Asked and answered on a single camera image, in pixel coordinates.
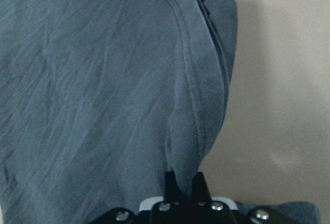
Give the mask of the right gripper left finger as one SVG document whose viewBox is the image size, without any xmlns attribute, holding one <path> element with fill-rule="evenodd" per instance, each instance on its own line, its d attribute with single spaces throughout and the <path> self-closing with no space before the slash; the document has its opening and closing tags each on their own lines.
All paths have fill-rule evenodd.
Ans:
<svg viewBox="0 0 330 224">
<path fill-rule="evenodd" d="M 185 195 L 178 187 L 175 172 L 173 171 L 165 173 L 163 197 L 166 202 L 185 203 Z"/>
</svg>

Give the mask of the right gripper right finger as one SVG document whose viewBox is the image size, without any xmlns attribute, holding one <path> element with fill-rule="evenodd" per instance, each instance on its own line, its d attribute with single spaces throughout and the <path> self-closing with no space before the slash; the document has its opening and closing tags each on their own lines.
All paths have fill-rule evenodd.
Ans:
<svg viewBox="0 0 330 224">
<path fill-rule="evenodd" d="M 192 180 L 192 205 L 208 205 L 211 202 L 211 195 L 202 172 L 198 172 Z"/>
</svg>

